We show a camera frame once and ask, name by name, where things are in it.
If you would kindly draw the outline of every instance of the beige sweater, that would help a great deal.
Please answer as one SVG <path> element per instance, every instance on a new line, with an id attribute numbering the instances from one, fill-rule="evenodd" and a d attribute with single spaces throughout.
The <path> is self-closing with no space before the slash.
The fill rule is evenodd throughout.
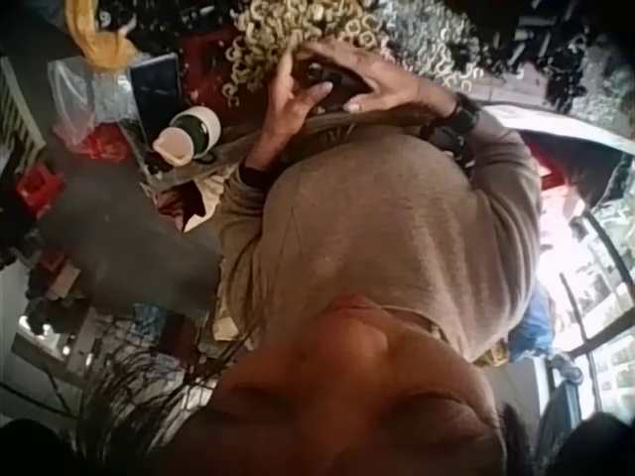
<path id="1" fill-rule="evenodd" d="M 539 255 L 540 178 L 520 136 L 482 112 L 471 181 L 393 128 L 287 169 L 268 193 L 234 174 L 213 216 L 229 312 L 258 338 L 294 333 L 334 298 L 362 294 L 473 361 L 521 316 Z"/>

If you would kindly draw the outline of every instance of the sleeve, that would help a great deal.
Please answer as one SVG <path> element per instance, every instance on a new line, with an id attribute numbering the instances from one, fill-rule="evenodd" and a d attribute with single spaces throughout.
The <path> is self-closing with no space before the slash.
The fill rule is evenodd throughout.
<path id="1" fill-rule="evenodd" d="M 211 220 L 223 253 L 221 276 L 225 281 L 227 307 L 242 331 L 251 318 L 259 292 L 257 254 L 267 193 L 266 189 L 245 183 L 241 170 L 225 183 Z"/>
<path id="2" fill-rule="evenodd" d="M 520 135 L 481 111 L 466 136 L 476 158 L 472 188 L 483 193 L 494 217 L 512 317 L 522 315 L 540 255 L 541 180 L 538 163 Z"/>

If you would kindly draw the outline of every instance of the floor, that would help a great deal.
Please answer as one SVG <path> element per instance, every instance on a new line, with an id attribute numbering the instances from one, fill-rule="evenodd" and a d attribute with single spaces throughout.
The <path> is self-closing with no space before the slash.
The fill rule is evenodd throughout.
<path id="1" fill-rule="evenodd" d="M 139 186 L 130 163 L 113 165 L 69 153 L 52 127 L 56 109 L 50 60 L 71 57 L 71 39 L 40 18 L 2 15 L 2 52 L 9 57 L 45 140 L 66 179 L 41 220 L 41 231 L 82 269 L 96 302 L 113 311 L 151 302 L 202 319 L 214 304 L 220 251 L 208 224 L 179 232 Z"/>

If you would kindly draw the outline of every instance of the person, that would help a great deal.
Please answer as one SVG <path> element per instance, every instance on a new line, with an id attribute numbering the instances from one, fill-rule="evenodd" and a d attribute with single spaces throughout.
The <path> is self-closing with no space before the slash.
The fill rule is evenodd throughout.
<path id="1" fill-rule="evenodd" d="M 181 388 L 140 403 L 143 389 L 117 389 L 145 367 L 113 372 L 84 408 L 76 454 L 113 474 L 531 474 L 519 418 L 497 413 L 471 362 L 527 306 L 534 159 L 468 99 L 379 56 L 302 48 L 368 84 L 344 105 L 351 115 L 408 106 L 454 127 L 474 152 L 471 178 L 388 126 L 352 128 L 273 173 L 333 88 L 299 88 L 286 52 L 262 133 L 212 218 L 228 308 L 251 351 L 182 424 L 172 417 Z"/>

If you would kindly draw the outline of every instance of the fingernail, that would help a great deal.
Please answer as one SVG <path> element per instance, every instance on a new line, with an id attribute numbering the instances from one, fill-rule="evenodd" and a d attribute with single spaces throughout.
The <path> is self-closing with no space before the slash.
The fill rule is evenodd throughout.
<path id="1" fill-rule="evenodd" d="M 346 112 L 359 112 L 361 110 L 361 106 L 355 102 L 352 104 L 348 103 L 344 104 L 344 110 Z"/>

